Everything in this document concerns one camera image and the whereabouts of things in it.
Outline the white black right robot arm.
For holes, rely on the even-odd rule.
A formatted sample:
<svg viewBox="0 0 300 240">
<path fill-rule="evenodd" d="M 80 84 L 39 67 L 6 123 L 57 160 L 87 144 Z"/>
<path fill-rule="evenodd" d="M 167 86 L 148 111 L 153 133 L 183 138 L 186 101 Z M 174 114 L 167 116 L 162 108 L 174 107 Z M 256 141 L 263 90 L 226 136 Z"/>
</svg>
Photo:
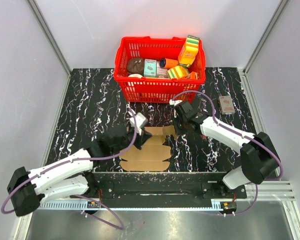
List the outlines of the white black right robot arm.
<svg viewBox="0 0 300 240">
<path fill-rule="evenodd" d="M 187 100 L 171 99 L 169 104 L 173 106 L 173 124 L 178 135 L 197 133 L 217 140 L 239 154 L 241 165 L 229 171 L 217 186 L 221 197 L 229 198 L 241 185 L 261 184 L 282 166 L 266 133 L 239 130 L 212 115 L 198 112 Z"/>
</svg>

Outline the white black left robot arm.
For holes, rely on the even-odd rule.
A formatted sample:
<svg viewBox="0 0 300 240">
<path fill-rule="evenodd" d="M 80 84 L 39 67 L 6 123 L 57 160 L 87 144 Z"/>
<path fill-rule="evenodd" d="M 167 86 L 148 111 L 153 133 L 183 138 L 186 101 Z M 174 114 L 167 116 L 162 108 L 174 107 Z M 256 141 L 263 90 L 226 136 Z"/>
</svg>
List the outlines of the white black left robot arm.
<svg viewBox="0 0 300 240">
<path fill-rule="evenodd" d="M 100 162 L 119 157 L 132 147 L 141 150 L 152 136 L 143 127 L 117 125 L 88 147 L 61 160 L 32 170 L 17 168 L 8 183 L 8 197 L 1 212 L 22 217 L 50 200 L 74 195 L 93 198 L 99 186 L 92 170 Z"/>
</svg>

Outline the brown cardboard box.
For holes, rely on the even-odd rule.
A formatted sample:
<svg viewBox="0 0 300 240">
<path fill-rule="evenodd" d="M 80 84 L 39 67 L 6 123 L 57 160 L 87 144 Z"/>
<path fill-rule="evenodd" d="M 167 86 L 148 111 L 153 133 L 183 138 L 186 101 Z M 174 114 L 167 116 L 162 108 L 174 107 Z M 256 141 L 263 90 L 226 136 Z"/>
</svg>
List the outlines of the brown cardboard box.
<svg viewBox="0 0 300 240">
<path fill-rule="evenodd" d="M 132 146 L 120 156 L 120 166 L 129 172 L 163 172 L 170 166 L 171 147 L 164 145 L 167 136 L 177 138 L 175 128 L 170 126 L 146 127 L 152 137 L 143 144 L 141 150 Z"/>
</svg>

